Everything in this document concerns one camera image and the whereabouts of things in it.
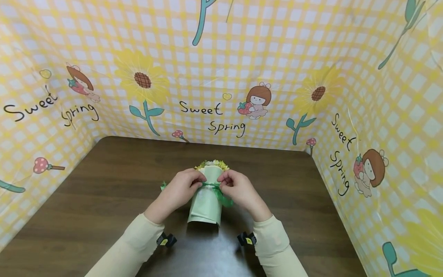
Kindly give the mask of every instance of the heart illustration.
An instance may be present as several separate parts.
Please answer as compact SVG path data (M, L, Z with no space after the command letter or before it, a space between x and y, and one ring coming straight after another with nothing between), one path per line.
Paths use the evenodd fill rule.
M42 76L45 79L49 79L52 76L51 71L49 71L48 69L40 70L39 73L40 73L40 76Z
M223 94L223 99L229 100L232 98L232 94Z

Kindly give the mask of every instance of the wooden table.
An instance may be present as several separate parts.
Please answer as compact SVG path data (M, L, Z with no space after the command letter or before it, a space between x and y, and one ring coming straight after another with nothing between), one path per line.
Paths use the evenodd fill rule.
M1 277L84 276L176 172L224 160L247 175L283 222L310 277L366 276L312 158L303 152L107 137L98 142L0 253ZM264 276L238 207L221 227L187 224L190 203L165 222L178 242L159 247L141 276Z

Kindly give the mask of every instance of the yellow gingham pattern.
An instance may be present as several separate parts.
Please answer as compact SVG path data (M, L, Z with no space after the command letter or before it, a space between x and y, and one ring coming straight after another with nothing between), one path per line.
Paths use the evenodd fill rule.
M58 97L48 108L24 112L18 122L18 114L0 110L0 180L26 188L21 194L0 189L0 249L100 138L180 141L171 136L179 129L190 142L308 152L305 142L315 137L314 160L367 274L387 274L381 245L388 241L396 248L396 270L414 268L410 250L396 237L407 232L405 222L420 222L417 209L437 213L443 202L443 3L432 3L426 1L424 18L402 36L381 70L377 66L404 28L406 0L234 0L232 7L231 0L217 0L206 11L197 46L192 40L198 0L0 4L2 107L30 109L48 96L45 85ZM115 75L115 50L124 49L141 51L167 72L169 103L148 104L165 110L151 117L160 136L129 112L129 105L140 110L143 105ZM67 86L66 62L88 76L99 103ZM346 78L343 94L324 112L308 114L307 119L317 120L301 128L294 146L285 122L297 123L303 114L295 91L313 70L333 65ZM39 75L44 69L51 78ZM237 106L260 82L271 84L269 112L250 120ZM223 94L232 99L224 100ZM183 113L180 101L196 109L213 109L220 102L223 115ZM96 108L99 121L91 121L91 112L78 113L75 129L64 126L61 113L87 104ZM351 151L331 125L336 113L345 135L358 137ZM214 135L208 130L211 121L216 126L245 123L245 135L237 138L238 130ZM373 196L365 198L354 187L352 168L355 157L370 148L383 149L389 166ZM330 167L336 150L350 182L343 197L337 194L344 188L340 174ZM66 170L33 174L36 157Z

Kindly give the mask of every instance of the person's right hand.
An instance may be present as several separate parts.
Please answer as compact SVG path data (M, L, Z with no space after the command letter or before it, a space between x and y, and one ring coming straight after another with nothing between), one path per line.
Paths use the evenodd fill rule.
M246 209L255 222L262 222L272 217L268 206L245 175L230 169L223 172L217 181L220 182L220 190L237 205Z

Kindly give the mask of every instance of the flower bouquet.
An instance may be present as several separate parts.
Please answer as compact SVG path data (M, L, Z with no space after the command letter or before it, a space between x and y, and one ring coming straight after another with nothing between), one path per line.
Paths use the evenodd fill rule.
M204 161L195 167L206 177L206 182L198 189L192 198L188 222L200 221L220 226L222 206L230 207L232 199L223 195L217 178L229 167L220 160Z

